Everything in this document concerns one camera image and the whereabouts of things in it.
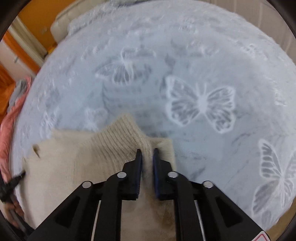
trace cream knit sweater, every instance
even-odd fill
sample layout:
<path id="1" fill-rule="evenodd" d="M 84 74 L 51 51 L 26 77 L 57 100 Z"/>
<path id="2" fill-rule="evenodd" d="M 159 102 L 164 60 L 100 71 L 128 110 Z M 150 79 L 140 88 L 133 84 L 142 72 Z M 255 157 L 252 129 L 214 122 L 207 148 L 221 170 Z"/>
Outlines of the cream knit sweater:
<path id="1" fill-rule="evenodd" d="M 144 158 L 140 196 L 137 201 L 123 201 L 121 240 L 175 240 L 173 203 L 154 196 L 156 147 L 175 168 L 171 140 L 147 137 L 130 115 L 122 115 L 100 133 L 54 130 L 52 138 L 34 145 L 25 160 L 27 176 L 21 193 L 27 222 L 37 227 L 82 182 L 105 181 L 133 160 L 139 148 Z"/>

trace orange wall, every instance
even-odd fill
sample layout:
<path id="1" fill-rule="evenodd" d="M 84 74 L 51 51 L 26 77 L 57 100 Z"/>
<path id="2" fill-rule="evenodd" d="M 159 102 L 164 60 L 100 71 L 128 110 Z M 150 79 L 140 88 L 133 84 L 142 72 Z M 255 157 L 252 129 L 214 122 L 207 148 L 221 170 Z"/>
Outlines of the orange wall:
<path id="1" fill-rule="evenodd" d="M 31 0 L 19 13 L 19 17 L 39 42 L 48 49 L 55 43 L 50 33 L 52 23 L 58 13 L 74 1 L 75 0 Z M 48 28 L 48 31 L 42 34 L 44 28 Z"/>

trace gray cloth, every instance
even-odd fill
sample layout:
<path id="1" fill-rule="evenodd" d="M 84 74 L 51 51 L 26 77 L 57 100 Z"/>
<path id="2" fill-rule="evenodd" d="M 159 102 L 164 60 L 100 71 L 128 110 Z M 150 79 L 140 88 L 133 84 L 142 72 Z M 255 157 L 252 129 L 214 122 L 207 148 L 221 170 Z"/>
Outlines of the gray cloth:
<path id="1" fill-rule="evenodd" d="M 9 106 L 7 108 L 7 113 L 11 111 L 11 108 L 14 107 L 17 99 L 20 98 L 25 93 L 26 90 L 27 90 L 27 81 L 25 79 L 19 80 L 16 83 L 16 86 L 12 95 L 9 98 Z"/>
<path id="2" fill-rule="evenodd" d="M 296 195 L 296 67 L 261 30 L 200 1 L 82 16 L 38 73 L 12 170 L 52 128 L 99 131 L 130 113 L 173 140 L 177 170 L 211 180 L 268 229 Z"/>

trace metal screw head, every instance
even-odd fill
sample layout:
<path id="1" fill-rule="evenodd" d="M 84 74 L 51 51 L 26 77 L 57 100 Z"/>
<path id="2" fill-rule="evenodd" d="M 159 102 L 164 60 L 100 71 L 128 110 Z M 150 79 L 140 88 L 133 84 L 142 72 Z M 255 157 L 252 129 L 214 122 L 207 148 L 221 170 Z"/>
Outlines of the metal screw head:
<path id="1" fill-rule="evenodd" d="M 212 188 L 214 186 L 214 184 L 212 184 L 210 181 L 205 181 L 203 185 L 205 188 Z"/>
<path id="2" fill-rule="evenodd" d="M 176 178 L 179 174 L 177 172 L 169 172 L 168 177 Z"/>
<path id="3" fill-rule="evenodd" d="M 117 173 L 117 177 L 119 177 L 119 178 L 125 178 L 126 177 L 126 173 L 125 172 L 119 172 L 119 173 Z"/>
<path id="4" fill-rule="evenodd" d="M 90 188 L 91 187 L 91 182 L 86 181 L 86 182 L 82 183 L 82 187 L 83 188 Z"/>

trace warning label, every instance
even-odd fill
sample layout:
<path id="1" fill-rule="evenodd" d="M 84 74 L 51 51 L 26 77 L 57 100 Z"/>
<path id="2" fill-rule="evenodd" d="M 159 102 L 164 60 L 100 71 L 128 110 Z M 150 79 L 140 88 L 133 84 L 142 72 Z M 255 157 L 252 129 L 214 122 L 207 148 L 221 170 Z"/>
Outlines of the warning label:
<path id="1" fill-rule="evenodd" d="M 262 231 L 252 241 L 270 241 L 270 239 L 268 238 L 267 234 Z"/>

